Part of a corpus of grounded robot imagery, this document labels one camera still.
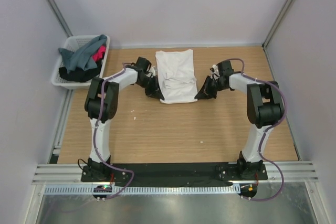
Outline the white t shirt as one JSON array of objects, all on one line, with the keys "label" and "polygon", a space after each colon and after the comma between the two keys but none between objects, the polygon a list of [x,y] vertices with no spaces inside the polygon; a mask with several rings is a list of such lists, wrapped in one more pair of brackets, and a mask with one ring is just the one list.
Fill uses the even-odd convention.
[{"label": "white t shirt", "polygon": [[193,103],[198,93],[193,50],[155,53],[161,103]]}]

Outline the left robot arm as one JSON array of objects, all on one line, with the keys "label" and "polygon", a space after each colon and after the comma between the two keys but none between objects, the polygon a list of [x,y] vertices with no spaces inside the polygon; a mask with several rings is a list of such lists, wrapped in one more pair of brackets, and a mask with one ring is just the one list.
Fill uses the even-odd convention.
[{"label": "left robot arm", "polygon": [[164,100],[155,68],[142,57],[125,63],[121,71],[109,77],[92,79],[85,101],[92,131],[91,152],[81,168],[81,181],[106,182],[112,176],[110,127],[117,112],[119,92],[134,84],[142,87],[147,97]]}]

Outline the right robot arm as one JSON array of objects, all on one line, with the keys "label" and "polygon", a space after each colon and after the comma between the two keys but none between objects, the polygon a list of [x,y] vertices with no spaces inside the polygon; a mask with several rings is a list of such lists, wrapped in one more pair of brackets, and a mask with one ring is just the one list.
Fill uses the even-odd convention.
[{"label": "right robot arm", "polygon": [[246,95],[246,113],[251,124],[247,142],[239,153],[234,171],[243,180],[254,179],[263,171],[264,150],[272,130],[285,119],[284,95],[275,81],[262,81],[234,71],[231,59],[211,67],[195,96],[198,100],[215,99],[222,90],[239,90]]}]

